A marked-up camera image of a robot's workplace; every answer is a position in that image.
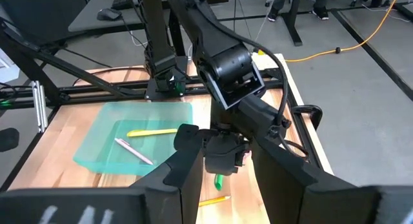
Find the wooden table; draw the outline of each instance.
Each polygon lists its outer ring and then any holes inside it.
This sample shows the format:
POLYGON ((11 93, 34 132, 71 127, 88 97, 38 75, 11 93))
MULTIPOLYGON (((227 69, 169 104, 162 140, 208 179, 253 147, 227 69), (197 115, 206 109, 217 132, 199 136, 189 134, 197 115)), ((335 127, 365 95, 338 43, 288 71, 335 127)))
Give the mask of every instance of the wooden table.
MULTIPOLYGON (((282 55, 277 56, 284 62, 282 55)), ((254 55, 253 57, 260 70, 275 67, 268 56, 254 55)), ((284 64, 284 67, 292 88, 291 92, 293 92, 297 104, 301 105, 302 100, 294 80, 286 64, 284 64)), ((190 64, 188 71, 190 75, 195 75, 195 66, 190 64)), ((136 70, 109 72, 99 75, 99 77, 110 82, 148 79, 147 74, 136 70)), ((281 95, 280 90, 269 90, 263 96, 263 100, 278 107, 281 95)), ((210 113, 210 96, 188 96, 181 100, 192 104, 194 124, 200 128, 209 128, 210 118, 199 114, 210 113)), ((79 166, 72 160, 102 105, 102 103, 94 103, 61 107, 14 179, 10 189, 127 187, 139 179, 137 176, 130 175, 96 174, 79 166)), ((284 115, 291 119, 289 109, 286 108, 284 115)), ((303 117, 323 168, 332 173, 309 117, 307 115, 303 117)), ((288 129, 287 139, 301 144, 294 125, 288 129)), ((215 189, 214 176, 204 172, 200 200, 227 195, 231 195, 231 198, 215 205, 199 208, 197 223, 269 223, 250 158, 246 159, 245 166, 241 167, 237 174, 225 177, 221 191, 215 189)))

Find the gray floor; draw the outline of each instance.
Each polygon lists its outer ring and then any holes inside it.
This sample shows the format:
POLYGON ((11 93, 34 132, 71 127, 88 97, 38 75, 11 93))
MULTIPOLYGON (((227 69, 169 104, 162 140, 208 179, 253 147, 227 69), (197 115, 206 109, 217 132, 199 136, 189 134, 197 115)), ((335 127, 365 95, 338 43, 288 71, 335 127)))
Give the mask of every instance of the gray floor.
MULTIPOLYGON (((265 0, 241 0, 236 15, 265 14, 265 0)), ((351 0, 331 0, 329 7, 346 7, 351 0)), ((300 9, 310 10, 311 3, 303 1, 300 9)), ((234 1, 215 5, 218 18, 234 15, 234 1)), ((363 36, 375 29, 384 12, 368 10, 344 11, 343 15, 363 36)), ((245 37, 257 37, 263 19, 236 21, 235 31, 245 37)), ((224 23, 232 28, 233 22, 224 23)), ((280 18, 275 23, 266 22, 257 39, 273 52, 295 59, 334 49, 337 46, 356 45, 357 42, 330 15, 329 21, 320 21, 311 14, 299 15, 296 28, 304 45, 294 47, 287 29, 280 18)), ((412 23, 389 19, 371 45, 383 56, 405 81, 413 86, 411 46, 412 23)), ((142 30, 134 31, 140 40, 142 30)), ((184 33, 185 49, 190 41, 184 33)), ((99 37, 77 39, 69 49, 111 66, 140 65, 143 48, 134 46, 126 33, 107 34, 99 37)), ((84 69, 101 66, 60 51, 56 55, 84 69)), ((329 55, 302 63, 288 64, 305 103, 319 105, 324 116, 317 131, 333 171, 337 176, 356 185, 413 184, 413 102, 411 102, 380 67, 362 49, 329 55)), ((71 85, 74 77, 52 66, 45 72, 59 86, 71 85)), ((22 75, 12 84, 26 80, 22 75)), ((9 110, 0 119, 0 129, 14 127, 21 133, 17 149, 0 154, 2 169, 0 183, 14 167, 36 132, 34 111, 9 110), (23 118, 31 120, 25 123, 23 118)))

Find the desk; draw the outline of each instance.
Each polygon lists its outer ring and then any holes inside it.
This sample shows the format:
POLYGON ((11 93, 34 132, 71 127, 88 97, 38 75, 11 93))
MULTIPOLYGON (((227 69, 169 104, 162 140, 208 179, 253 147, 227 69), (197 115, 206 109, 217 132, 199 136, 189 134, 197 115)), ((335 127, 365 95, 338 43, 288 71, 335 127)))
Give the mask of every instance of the desk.
MULTIPOLYGON (((278 55, 278 57, 286 69, 291 92, 294 94, 297 104, 301 105, 302 100, 288 67, 282 56, 278 55)), ((268 56, 255 54, 253 58, 260 70, 274 67, 274 63, 268 56)), ((193 64, 188 66, 188 73, 190 75, 196 74, 193 64)), ((101 77, 110 82, 118 82, 147 79, 148 76, 142 72, 129 70, 111 72, 103 74, 101 77)), ((200 128, 209 128, 210 118, 203 114, 210 113, 210 96, 188 96, 181 98, 181 100, 192 104, 194 124, 200 128)), ((263 100, 278 107, 281 91, 269 90, 263 96, 263 100)), ((10 189, 127 187, 139 179, 137 176, 95 174, 72 160, 102 105, 102 103, 98 103, 61 107, 14 179, 10 189)), ((291 119, 289 108, 285 110, 284 115, 291 119)), ((304 120, 323 168, 332 173, 309 117, 305 116, 304 120)), ((288 129, 287 139, 301 143, 294 125, 288 129)), ((215 189, 213 181, 214 175, 204 172, 201 200, 225 195, 231 195, 231 198, 215 205, 199 208, 197 223, 269 223, 250 158, 247 158, 245 166, 241 167, 237 174, 225 177, 221 191, 215 189)))
MULTIPOLYGON (((114 0, 90 0, 82 9, 73 22, 69 25, 70 32, 87 31, 89 34, 109 34, 126 31, 122 20, 119 21, 99 21, 96 19, 97 13, 104 8, 110 8, 114 0)), ((208 0, 209 3, 221 3, 228 0, 208 0)), ((120 10, 123 19, 131 30, 143 29, 141 20, 136 16, 133 8, 120 10)), ((164 18, 168 20, 169 10, 164 10, 164 18)))

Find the teal plastic tray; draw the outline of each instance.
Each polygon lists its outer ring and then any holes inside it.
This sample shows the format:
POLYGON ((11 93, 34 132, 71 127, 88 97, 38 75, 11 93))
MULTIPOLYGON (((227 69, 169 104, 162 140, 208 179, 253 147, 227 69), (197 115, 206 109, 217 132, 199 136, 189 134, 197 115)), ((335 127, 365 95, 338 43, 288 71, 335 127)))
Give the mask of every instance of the teal plastic tray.
POLYGON ((106 103, 73 160, 92 172, 145 176, 174 152, 173 134, 127 137, 131 130, 161 130, 192 124, 189 103, 106 103), (154 164, 148 165, 118 145, 121 138, 154 164))

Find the black bracket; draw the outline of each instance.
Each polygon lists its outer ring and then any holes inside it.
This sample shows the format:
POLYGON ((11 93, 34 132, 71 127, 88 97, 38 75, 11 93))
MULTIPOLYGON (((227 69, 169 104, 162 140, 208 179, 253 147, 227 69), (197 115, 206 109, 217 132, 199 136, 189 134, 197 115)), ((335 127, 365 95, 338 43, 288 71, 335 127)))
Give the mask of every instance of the black bracket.
POLYGON ((322 109, 316 105, 299 105, 292 107, 290 110, 293 114, 310 114, 310 120, 316 130, 323 117, 322 109))

